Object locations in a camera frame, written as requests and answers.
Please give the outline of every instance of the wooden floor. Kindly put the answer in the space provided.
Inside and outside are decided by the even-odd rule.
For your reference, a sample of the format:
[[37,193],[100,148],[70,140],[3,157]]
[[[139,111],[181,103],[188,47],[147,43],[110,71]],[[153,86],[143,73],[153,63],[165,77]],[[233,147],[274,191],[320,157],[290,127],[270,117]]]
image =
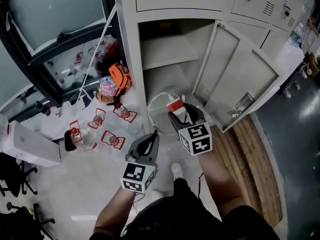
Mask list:
[[268,155],[250,118],[226,133],[211,127],[213,152],[238,183],[244,201],[273,228],[282,220],[278,187]]

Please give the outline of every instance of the white floor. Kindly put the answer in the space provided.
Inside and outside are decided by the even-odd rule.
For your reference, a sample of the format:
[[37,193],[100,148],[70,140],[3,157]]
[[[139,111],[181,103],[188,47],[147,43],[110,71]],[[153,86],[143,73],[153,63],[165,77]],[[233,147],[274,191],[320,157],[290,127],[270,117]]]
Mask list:
[[[15,198],[6,192],[6,196],[0,199],[0,213],[9,213],[7,202],[27,208],[38,203],[44,217],[55,219],[55,224],[49,224],[47,228],[58,240],[88,240],[100,211],[120,187],[122,161],[124,157],[120,153],[111,155],[108,149],[98,153],[63,154],[62,164],[50,168],[39,166],[38,173],[30,176],[29,180],[38,195],[28,191],[27,195],[20,193]],[[173,194],[173,162],[181,164],[184,178],[198,195],[198,178],[202,173],[198,158],[190,156],[182,148],[178,137],[160,136],[157,157],[159,171],[145,198],[137,203],[139,211],[152,202],[152,189],[162,191],[165,196]],[[201,178],[200,198],[203,205],[220,218],[204,177]],[[133,220],[135,215],[132,209],[128,221]]]

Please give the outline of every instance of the person's arm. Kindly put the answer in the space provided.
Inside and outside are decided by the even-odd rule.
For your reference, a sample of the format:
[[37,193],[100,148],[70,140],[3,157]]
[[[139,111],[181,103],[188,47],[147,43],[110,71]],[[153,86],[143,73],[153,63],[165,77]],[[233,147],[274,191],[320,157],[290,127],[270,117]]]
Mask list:
[[240,188],[212,151],[198,155],[211,196],[222,219],[234,208],[245,205]]
[[93,233],[105,233],[112,237],[119,237],[126,225],[134,200],[133,191],[120,187],[99,214]]

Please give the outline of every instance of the open locker door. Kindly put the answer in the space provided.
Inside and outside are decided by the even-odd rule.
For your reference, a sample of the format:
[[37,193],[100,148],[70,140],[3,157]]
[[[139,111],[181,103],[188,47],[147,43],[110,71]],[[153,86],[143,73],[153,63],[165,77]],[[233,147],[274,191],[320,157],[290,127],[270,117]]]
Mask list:
[[193,94],[224,133],[280,81],[281,74],[259,47],[217,21]]

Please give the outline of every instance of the white sneaker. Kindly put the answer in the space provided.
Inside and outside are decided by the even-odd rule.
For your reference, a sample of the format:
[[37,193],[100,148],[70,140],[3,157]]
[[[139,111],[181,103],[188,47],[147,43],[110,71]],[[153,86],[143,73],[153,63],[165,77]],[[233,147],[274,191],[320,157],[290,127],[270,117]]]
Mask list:
[[178,162],[174,162],[171,165],[171,172],[173,174],[174,180],[176,180],[177,178],[182,178],[182,179],[184,178],[181,165]]
[[157,201],[160,198],[163,198],[164,194],[162,194],[158,189],[153,189],[151,191],[151,198],[153,201]]

